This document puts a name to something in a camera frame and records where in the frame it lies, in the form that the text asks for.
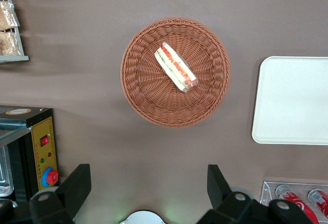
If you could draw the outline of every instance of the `packaged bread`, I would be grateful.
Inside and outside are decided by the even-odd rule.
[[[20,56],[21,49],[13,32],[0,32],[0,54],[5,56]]]
[[[0,31],[18,26],[14,5],[8,1],[0,1]]]
[[[198,85],[197,77],[185,60],[166,42],[156,50],[155,58],[180,91],[187,93]]]

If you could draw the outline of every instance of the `wicker basket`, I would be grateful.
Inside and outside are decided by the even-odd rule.
[[[198,87],[181,92],[164,73],[154,52],[167,42],[197,76]],[[157,125],[194,125],[222,102],[229,85],[230,62],[218,37],[199,22],[160,19],[139,31],[129,43],[121,65],[121,83],[132,108]]]

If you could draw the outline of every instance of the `metal shelf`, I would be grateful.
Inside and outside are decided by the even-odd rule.
[[[19,46],[19,49],[20,49],[20,52],[22,53],[22,55],[20,55],[20,56],[0,55],[0,63],[9,63],[9,62],[18,62],[18,61],[29,60],[29,57],[24,55],[24,50],[23,50],[22,41],[21,41],[21,35],[19,34],[18,27],[14,27],[14,28],[10,29],[10,31],[16,33],[17,43],[18,43],[18,46]]]

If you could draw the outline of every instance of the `red switch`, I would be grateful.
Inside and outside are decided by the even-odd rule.
[[[41,142],[41,147],[49,143],[48,136],[44,136],[43,138],[41,138],[40,142]]]
[[[50,185],[55,184],[58,181],[58,171],[50,170],[47,175],[47,183]]]

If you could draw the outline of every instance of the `white tray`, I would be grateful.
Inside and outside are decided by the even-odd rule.
[[[262,62],[252,137],[260,144],[328,145],[328,57]]]

